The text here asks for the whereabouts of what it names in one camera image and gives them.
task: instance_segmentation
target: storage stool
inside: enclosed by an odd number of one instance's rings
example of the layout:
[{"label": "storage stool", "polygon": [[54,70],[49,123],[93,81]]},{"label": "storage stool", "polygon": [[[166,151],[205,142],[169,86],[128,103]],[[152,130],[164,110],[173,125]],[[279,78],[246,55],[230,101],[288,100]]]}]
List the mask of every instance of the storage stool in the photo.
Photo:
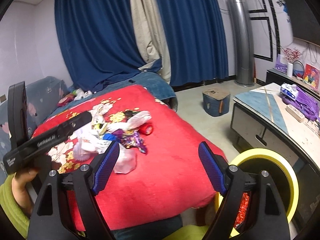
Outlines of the storage stool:
[{"label": "storage stool", "polygon": [[215,87],[202,92],[204,110],[211,116],[217,117],[229,112],[230,92]]}]

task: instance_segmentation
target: yellow bucket rim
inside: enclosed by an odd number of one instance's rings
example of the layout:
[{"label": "yellow bucket rim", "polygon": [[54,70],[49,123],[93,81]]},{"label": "yellow bucket rim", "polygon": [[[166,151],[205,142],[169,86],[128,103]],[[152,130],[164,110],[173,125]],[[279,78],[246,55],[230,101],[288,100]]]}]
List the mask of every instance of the yellow bucket rim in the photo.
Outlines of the yellow bucket rim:
[{"label": "yellow bucket rim", "polygon": [[[281,155],[279,155],[274,151],[263,149],[263,148],[250,149],[239,154],[236,158],[234,158],[230,162],[230,165],[239,166],[245,161],[251,160],[253,158],[261,158],[261,159],[267,159],[269,161],[272,161],[273,163],[278,165],[286,175],[287,180],[289,182],[289,187],[290,187],[290,203],[287,210],[287,219],[289,223],[292,220],[293,215],[297,209],[298,199],[299,199],[299,185],[298,185],[297,176],[294,173],[293,168],[287,162],[287,160],[283,158]],[[218,210],[223,200],[223,197],[219,193],[217,193],[216,200],[217,200],[215,202],[216,210]],[[233,228],[230,237],[236,236],[238,234],[239,233]]]}]

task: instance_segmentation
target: drawer handle hole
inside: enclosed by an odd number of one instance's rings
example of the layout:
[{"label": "drawer handle hole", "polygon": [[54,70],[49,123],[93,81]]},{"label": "drawer handle hole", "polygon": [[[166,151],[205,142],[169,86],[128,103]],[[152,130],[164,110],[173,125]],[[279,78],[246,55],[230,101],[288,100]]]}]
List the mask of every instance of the drawer handle hole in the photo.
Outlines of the drawer handle hole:
[{"label": "drawer handle hole", "polygon": [[265,147],[267,146],[267,143],[264,139],[262,139],[258,134],[256,134],[256,139],[261,142]]}]

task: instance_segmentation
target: purple bag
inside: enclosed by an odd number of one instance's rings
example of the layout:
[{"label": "purple bag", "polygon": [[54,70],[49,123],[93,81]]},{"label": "purple bag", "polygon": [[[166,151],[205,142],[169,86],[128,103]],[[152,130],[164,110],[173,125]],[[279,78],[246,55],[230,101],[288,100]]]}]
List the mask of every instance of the purple bag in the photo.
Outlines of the purple bag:
[{"label": "purple bag", "polygon": [[309,97],[304,91],[302,91],[300,87],[297,86],[297,90],[299,93],[295,101],[285,95],[282,97],[282,101],[286,105],[293,105],[301,113],[303,113],[307,119],[311,121],[320,121],[318,103],[312,97]]}]

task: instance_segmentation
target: human hand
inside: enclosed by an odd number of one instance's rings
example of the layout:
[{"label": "human hand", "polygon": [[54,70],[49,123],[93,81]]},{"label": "human hand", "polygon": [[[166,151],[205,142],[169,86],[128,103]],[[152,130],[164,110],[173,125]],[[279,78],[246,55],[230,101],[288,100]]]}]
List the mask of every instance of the human hand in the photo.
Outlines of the human hand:
[{"label": "human hand", "polygon": [[23,213],[25,213],[28,217],[31,216],[33,202],[30,199],[28,191],[26,190],[26,184],[31,182],[36,177],[38,172],[38,168],[24,168],[20,171],[17,171],[11,182],[13,197]]}]

